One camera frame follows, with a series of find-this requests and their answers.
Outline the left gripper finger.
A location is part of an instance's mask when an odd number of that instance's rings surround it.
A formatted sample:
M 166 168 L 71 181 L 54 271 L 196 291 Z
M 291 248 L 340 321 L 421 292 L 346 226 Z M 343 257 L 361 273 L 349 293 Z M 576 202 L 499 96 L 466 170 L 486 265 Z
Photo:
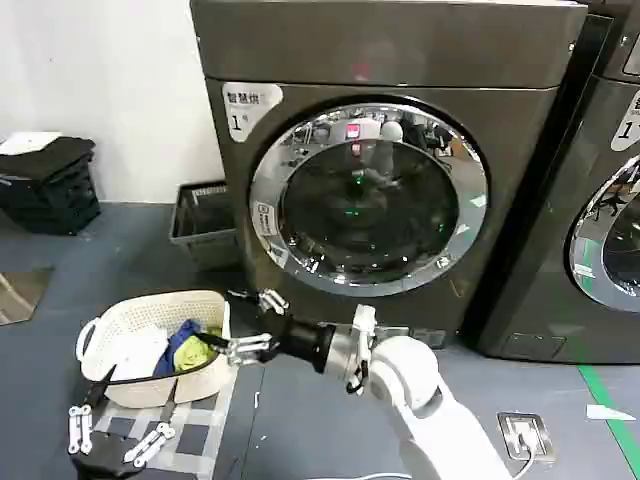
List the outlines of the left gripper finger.
M 175 437 L 176 431 L 171 426 L 171 420 L 176 408 L 175 395 L 177 386 L 178 382 L 175 382 L 161 411 L 156 427 L 124 454 L 124 464 L 131 463 L 135 468 L 144 468 L 160 452 L 163 446 Z
M 98 381 L 91 381 L 85 393 L 80 397 L 78 404 L 68 409 L 68 447 L 69 455 L 88 455 L 93 443 L 93 414 L 99 410 L 106 398 L 106 390 L 114 375 L 116 367 L 113 366 L 105 377 Z

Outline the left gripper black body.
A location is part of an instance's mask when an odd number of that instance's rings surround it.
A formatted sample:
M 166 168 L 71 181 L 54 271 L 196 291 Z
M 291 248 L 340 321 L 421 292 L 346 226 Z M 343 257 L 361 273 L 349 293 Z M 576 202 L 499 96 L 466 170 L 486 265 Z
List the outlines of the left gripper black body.
M 137 439 L 94 431 L 90 440 L 92 449 L 88 454 L 69 455 L 78 479 L 128 479 L 146 468 L 145 464 L 136 467 L 133 462 L 124 461 L 124 455 L 138 443 Z

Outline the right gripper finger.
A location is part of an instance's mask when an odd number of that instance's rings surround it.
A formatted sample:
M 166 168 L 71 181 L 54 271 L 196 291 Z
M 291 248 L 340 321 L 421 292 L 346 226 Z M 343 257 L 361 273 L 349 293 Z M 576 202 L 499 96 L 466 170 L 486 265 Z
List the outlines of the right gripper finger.
M 281 341 L 269 333 L 226 339 L 218 335 L 198 332 L 195 336 L 213 351 L 224 355 L 230 366 L 265 364 L 280 351 Z
M 274 311 L 277 315 L 285 315 L 289 309 L 289 302 L 270 288 L 257 291 L 228 289 L 227 294 L 256 305 L 261 312 Z

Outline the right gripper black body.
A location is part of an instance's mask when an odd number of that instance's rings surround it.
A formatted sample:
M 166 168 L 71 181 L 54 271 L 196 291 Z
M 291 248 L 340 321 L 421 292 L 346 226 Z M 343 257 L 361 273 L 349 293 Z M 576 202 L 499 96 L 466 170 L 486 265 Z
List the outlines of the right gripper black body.
M 263 363 L 288 355 L 306 361 L 319 374 L 325 372 L 335 325 L 309 323 L 269 310 L 262 314 L 262 326 L 271 335 L 268 348 L 262 352 Z

